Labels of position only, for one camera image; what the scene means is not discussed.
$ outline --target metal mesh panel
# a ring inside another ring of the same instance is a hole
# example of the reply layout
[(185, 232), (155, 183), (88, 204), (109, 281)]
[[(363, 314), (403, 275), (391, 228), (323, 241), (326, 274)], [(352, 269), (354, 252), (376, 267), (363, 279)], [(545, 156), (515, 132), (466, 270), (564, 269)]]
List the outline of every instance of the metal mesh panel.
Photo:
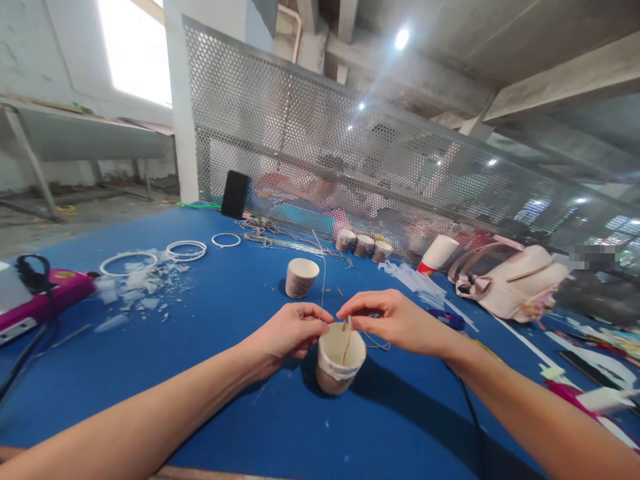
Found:
[(250, 211), (325, 238), (348, 225), (408, 259), (439, 233), (463, 248), (488, 232), (566, 251), (630, 215), (577, 183), (183, 23), (203, 201), (220, 200), (234, 169), (251, 178)]

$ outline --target glue gun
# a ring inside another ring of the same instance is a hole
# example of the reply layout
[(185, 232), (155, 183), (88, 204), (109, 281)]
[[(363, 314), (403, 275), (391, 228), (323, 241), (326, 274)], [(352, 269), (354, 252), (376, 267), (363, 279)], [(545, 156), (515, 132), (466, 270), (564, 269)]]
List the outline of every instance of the glue gun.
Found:
[(464, 331), (465, 330), (465, 320), (457, 313), (450, 313), (444, 310), (438, 309), (425, 309), (427, 313), (431, 314), (442, 323), (446, 323), (454, 330)]

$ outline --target white wire hoop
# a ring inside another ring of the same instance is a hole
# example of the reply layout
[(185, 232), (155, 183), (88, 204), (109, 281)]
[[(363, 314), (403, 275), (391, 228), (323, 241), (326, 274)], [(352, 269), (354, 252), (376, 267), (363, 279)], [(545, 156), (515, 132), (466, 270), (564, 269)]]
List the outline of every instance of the white wire hoop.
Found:
[[(173, 251), (174, 248), (180, 247), (182, 245), (192, 245), (194, 247), (200, 247), (200, 251), (195, 253), (176, 253)], [(180, 240), (177, 242), (173, 242), (167, 245), (167, 256), (170, 260), (173, 261), (194, 261), (202, 258), (207, 251), (207, 246), (198, 241), (198, 240)]]
[[(238, 241), (236, 243), (232, 243), (230, 245), (221, 245), (218, 242), (216, 242), (216, 240), (215, 240), (216, 237), (219, 237), (221, 235), (230, 235), (232, 237), (236, 237), (238, 239)], [(217, 233), (216, 235), (211, 237), (211, 243), (216, 245), (217, 247), (220, 247), (220, 248), (236, 247), (236, 246), (240, 245), (240, 237), (238, 237), (238, 235), (236, 235), (235, 233)]]
[[(108, 264), (110, 264), (112, 261), (116, 261), (119, 260), (121, 258), (126, 258), (126, 257), (135, 257), (138, 255), (146, 255), (147, 257), (151, 257), (151, 259), (153, 260), (153, 263), (151, 265), (145, 265), (143, 268), (141, 268), (138, 271), (135, 272), (128, 272), (128, 273), (111, 273), (108, 272), (106, 270), (106, 266)], [(102, 262), (100, 264), (100, 273), (102, 273), (103, 275), (106, 275), (108, 277), (128, 277), (130, 275), (134, 275), (136, 273), (140, 273), (140, 272), (144, 272), (144, 271), (149, 271), (152, 268), (154, 268), (156, 265), (158, 264), (158, 257), (156, 257), (154, 254), (149, 253), (149, 252), (126, 252), (126, 253), (119, 253), (118, 255), (108, 258), (106, 260), (104, 260), (104, 262)]]

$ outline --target pink machine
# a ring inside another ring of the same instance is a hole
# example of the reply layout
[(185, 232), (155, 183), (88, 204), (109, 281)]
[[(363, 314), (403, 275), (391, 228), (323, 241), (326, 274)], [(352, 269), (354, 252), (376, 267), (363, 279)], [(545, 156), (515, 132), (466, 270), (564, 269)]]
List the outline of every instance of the pink machine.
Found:
[[(95, 291), (92, 277), (72, 270), (51, 269), (49, 281), (55, 285), (51, 294), (56, 314)], [(0, 347), (43, 323), (50, 315), (49, 300), (44, 292), (33, 295), (26, 303), (0, 314)]]

